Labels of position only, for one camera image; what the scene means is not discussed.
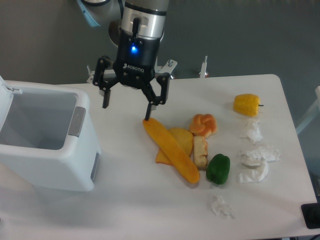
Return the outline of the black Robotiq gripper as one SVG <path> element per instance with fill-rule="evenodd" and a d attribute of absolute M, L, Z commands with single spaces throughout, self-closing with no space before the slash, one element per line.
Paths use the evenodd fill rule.
<path fill-rule="evenodd" d="M 156 95 L 149 83 L 155 77 L 155 63 L 160 47 L 160 39 L 134 38 L 124 30 L 120 31 L 119 45 L 115 61 L 103 55 L 98 58 L 92 84 L 103 92 L 102 107 L 109 106 L 111 88 L 120 82 L 124 86 L 141 89 L 148 100 L 145 120 L 149 120 L 151 111 L 167 102 L 171 74 L 162 73 L 156 77 L 160 85 L 160 95 Z M 112 65 L 116 74 L 109 81 L 104 79 L 105 70 Z"/>

